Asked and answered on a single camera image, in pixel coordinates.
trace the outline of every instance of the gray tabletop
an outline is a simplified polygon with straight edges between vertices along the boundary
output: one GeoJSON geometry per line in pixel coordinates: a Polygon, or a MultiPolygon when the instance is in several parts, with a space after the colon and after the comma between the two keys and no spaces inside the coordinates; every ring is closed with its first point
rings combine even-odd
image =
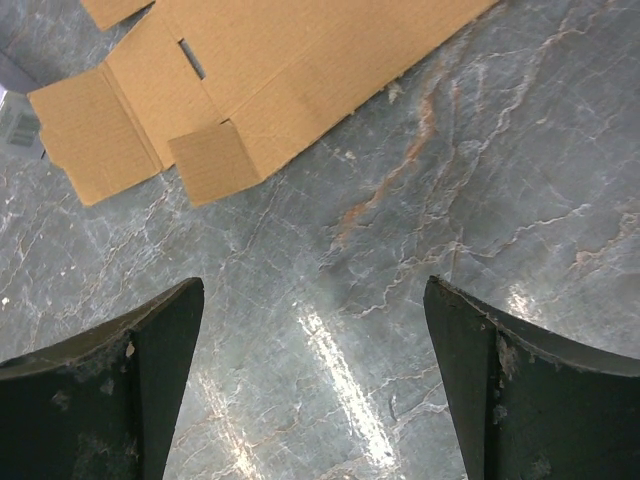
{"type": "MultiPolygon", "coordinates": [[[[0,1],[0,49],[42,84],[129,25],[0,1]]],[[[460,480],[430,274],[640,357],[639,79],[640,1],[513,0],[210,206],[169,171],[86,209],[49,162],[0,156],[0,359],[201,276],[166,478],[460,480]]]]}

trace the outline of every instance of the brown cardboard sheet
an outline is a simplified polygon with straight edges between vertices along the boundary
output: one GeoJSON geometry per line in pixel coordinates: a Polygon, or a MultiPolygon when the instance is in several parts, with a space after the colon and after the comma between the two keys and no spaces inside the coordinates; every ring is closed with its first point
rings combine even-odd
{"type": "MultiPolygon", "coordinates": [[[[32,96],[43,142],[86,204],[174,163],[191,201],[207,203],[282,168],[494,2],[157,0],[96,73],[32,96]],[[85,116],[117,123],[128,143],[92,122],[72,128],[85,116]],[[112,178],[145,154],[146,170],[112,178]]],[[[83,3],[107,28],[149,2],[83,3]]]]}

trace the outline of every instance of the rectangular hole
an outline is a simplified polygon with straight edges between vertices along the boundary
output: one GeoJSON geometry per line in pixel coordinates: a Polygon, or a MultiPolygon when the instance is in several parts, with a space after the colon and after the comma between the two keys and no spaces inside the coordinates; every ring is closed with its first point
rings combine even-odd
{"type": "Polygon", "coordinates": [[[204,77],[206,77],[207,75],[204,73],[204,68],[202,68],[202,65],[196,58],[195,54],[193,53],[193,50],[191,50],[191,47],[189,46],[189,44],[186,42],[185,39],[182,39],[178,42],[178,45],[180,45],[180,48],[184,52],[184,55],[187,57],[187,60],[189,60],[189,63],[195,70],[200,80],[204,80],[204,77]]]}

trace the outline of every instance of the black object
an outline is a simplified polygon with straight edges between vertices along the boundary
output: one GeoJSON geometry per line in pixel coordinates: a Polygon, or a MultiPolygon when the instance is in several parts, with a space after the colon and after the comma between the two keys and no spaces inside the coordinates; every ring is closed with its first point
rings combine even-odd
{"type": "Polygon", "coordinates": [[[204,305],[187,280],[0,364],[0,479],[162,478],[204,305]]]}
{"type": "Polygon", "coordinates": [[[640,478],[639,360],[436,277],[424,305],[469,480],[640,478]]]}

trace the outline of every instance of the gray stone surface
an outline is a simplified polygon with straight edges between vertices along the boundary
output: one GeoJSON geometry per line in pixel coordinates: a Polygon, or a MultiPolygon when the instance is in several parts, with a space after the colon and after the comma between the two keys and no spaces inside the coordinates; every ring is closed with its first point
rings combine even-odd
{"type": "MultiPolygon", "coordinates": [[[[126,28],[0,0],[0,49],[41,83],[126,28]]],[[[639,78],[640,1],[513,0],[214,205],[168,172],[85,209],[48,162],[0,156],[0,359],[201,276],[166,478],[460,480],[429,274],[640,357],[639,78]]]]}

